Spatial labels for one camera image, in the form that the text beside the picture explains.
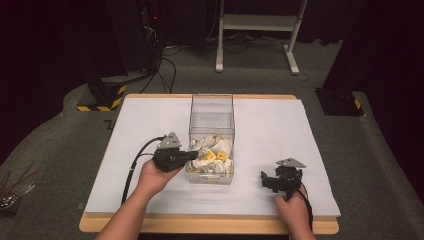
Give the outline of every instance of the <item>gray carpet floor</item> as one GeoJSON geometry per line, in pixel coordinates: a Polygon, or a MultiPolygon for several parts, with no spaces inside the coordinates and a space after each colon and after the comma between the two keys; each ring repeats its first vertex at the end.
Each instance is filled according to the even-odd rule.
{"type": "MultiPolygon", "coordinates": [[[[215,72],[215,51],[190,47],[164,51],[177,69],[173,93],[293,94],[303,101],[341,210],[340,231],[318,239],[424,239],[424,207],[396,162],[376,123],[367,96],[355,92],[366,115],[326,116],[314,93],[321,87],[341,43],[297,43],[295,58],[301,74],[293,76],[281,45],[251,46],[240,53],[224,52],[224,71],[215,72]]],[[[239,45],[227,43],[231,51],[239,45]]],[[[160,73],[170,84],[173,67],[162,62],[160,73]]],[[[128,85],[138,93],[147,80],[128,85]]],[[[0,167],[16,180],[32,163],[38,172],[18,188],[36,181],[16,215],[0,217],[0,239],[92,239],[79,230],[99,165],[109,141],[114,112],[79,112],[86,86],[65,97],[63,111],[30,133],[0,167]]],[[[165,93],[156,76],[145,93],[165,93]]],[[[221,235],[146,235],[146,239],[236,239],[221,235]]],[[[278,236],[256,236],[278,239],[278,236]]]]}

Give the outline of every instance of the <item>yellow object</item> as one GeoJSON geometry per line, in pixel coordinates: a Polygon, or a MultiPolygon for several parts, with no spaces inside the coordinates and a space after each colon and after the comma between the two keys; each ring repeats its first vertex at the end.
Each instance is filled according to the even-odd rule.
{"type": "Polygon", "coordinates": [[[227,161],[227,158],[228,158],[228,154],[224,151],[218,152],[218,154],[216,156],[216,159],[221,160],[222,162],[227,161]]]}
{"type": "Polygon", "coordinates": [[[215,153],[213,153],[212,151],[209,151],[206,155],[205,155],[205,159],[209,160],[209,161],[215,161],[216,159],[216,155],[215,153]]]}

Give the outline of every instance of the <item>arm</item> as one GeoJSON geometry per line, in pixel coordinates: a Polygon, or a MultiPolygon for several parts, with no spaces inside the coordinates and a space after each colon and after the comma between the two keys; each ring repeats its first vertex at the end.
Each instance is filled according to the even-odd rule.
{"type": "Polygon", "coordinates": [[[181,169],[162,172],[152,160],[143,164],[137,187],[96,239],[137,239],[147,204],[181,169]]]}
{"type": "Polygon", "coordinates": [[[275,203],[281,220],[286,223],[293,240],[316,239],[309,228],[308,210],[305,201],[298,192],[294,192],[290,200],[286,201],[280,194],[275,195],[275,203]]]}

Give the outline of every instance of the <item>white metal stand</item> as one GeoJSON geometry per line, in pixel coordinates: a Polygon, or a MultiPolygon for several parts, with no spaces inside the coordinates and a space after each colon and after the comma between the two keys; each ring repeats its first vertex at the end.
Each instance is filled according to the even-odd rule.
{"type": "Polygon", "coordinates": [[[295,16],[268,16],[268,15],[243,15],[243,14],[224,14],[224,0],[221,0],[220,19],[219,19],[219,37],[216,54],[216,71],[224,70],[224,53],[222,49],[224,29],[238,30],[260,30],[260,31],[280,31],[292,32],[289,45],[284,45],[284,52],[290,65],[293,75],[299,74],[299,68],[293,56],[293,47],[302,23],[303,13],[305,12],[308,0],[301,0],[300,10],[295,16]]]}

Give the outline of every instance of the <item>yellow and black hazard tape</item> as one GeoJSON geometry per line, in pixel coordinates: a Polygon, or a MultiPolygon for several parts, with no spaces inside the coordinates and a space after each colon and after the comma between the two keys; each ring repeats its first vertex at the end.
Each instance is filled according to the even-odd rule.
{"type": "Polygon", "coordinates": [[[110,104],[107,105],[77,105],[77,108],[81,112],[92,112],[92,111],[101,111],[101,112],[109,112],[115,111],[119,104],[122,101],[122,97],[124,95],[125,90],[127,89],[127,85],[120,87],[117,91],[116,96],[110,100],[110,104]]]}

